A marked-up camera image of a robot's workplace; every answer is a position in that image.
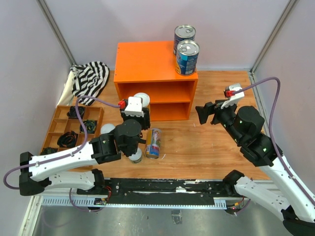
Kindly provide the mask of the tall blue colourful can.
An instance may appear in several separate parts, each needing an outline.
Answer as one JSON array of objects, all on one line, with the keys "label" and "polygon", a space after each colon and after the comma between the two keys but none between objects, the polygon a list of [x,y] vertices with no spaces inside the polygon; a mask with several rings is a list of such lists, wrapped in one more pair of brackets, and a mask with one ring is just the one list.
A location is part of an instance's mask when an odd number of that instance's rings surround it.
[{"label": "tall blue colourful can", "polygon": [[152,128],[147,132],[145,156],[150,159],[158,159],[161,147],[162,131],[157,128]]}]

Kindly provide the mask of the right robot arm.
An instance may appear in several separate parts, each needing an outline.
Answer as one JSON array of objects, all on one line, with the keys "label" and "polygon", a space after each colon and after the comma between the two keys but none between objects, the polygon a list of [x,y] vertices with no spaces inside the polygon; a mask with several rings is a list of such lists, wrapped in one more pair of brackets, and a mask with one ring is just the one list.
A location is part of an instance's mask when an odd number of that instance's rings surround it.
[{"label": "right robot arm", "polygon": [[288,167],[285,157],[276,154],[281,149],[274,147],[271,138],[262,133],[264,118],[253,106],[238,109],[232,105],[222,108],[223,103],[217,100],[197,106],[195,109],[200,124],[205,124],[208,116],[213,116],[211,124],[221,124],[240,147],[243,156],[268,175],[280,190],[280,194],[275,194],[254,183],[240,171],[233,170],[223,179],[228,192],[248,197],[269,210],[292,235],[313,236],[315,205],[307,198],[310,191],[299,188],[296,183],[298,177]]}]

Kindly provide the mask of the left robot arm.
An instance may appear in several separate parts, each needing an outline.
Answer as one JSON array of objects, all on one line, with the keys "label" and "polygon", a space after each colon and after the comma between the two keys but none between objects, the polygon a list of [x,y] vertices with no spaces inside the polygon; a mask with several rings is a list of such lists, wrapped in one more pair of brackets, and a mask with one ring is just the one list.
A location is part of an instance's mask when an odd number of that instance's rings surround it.
[{"label": "left robot arm", "polygon": [[77,173],[72,169],[118,161],[123,155],[135,155],[139,144],[146,142],[142,130],[151,126],[149,108],[143,108],[142,112],[140,116],[132,116],[127,110],[122,110],[122,124],[77,147],[38,156],[22,153],[20,195],[33,196],[54,188],[75,188],[79,194],[101,193],[106,188],[101,170]]}]

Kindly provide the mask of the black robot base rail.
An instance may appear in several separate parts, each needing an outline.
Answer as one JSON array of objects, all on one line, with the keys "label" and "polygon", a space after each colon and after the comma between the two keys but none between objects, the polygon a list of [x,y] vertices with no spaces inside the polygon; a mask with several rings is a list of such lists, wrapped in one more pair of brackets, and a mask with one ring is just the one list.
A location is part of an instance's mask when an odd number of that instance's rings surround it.
[{"label": "black robot base rail", "polygon": [[104,187],[76,190],[78,195],[106,195],[110,204],[212,205],[215,197],[236,197],[223,181],[199,179],[107,178]]}]

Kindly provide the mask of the yellow can with white lid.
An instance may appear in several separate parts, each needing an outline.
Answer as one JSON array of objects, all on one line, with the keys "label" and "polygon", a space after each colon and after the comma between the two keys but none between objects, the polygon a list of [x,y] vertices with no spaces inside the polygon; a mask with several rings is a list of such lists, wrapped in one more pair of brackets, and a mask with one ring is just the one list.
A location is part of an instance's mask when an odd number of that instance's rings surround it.
[{"label": "yellow can with white lid", "polygon": [[134,95],[134,97],[139,97],[141,98],[141,103],[143,108],[149,108],[150,107],[150,97],[148,94],[139,92]]}]

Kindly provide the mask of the blue yellow tin can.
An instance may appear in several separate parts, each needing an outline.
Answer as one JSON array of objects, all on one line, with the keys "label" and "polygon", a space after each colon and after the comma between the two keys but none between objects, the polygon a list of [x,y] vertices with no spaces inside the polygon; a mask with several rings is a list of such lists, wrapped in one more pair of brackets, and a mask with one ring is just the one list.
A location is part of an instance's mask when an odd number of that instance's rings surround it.
[{"label": "blue yellow tin can", "polygon": [[195,73],[199,51],[200,47],[195,41],[180,41],[176,51],[176,72],[183,76]]}]

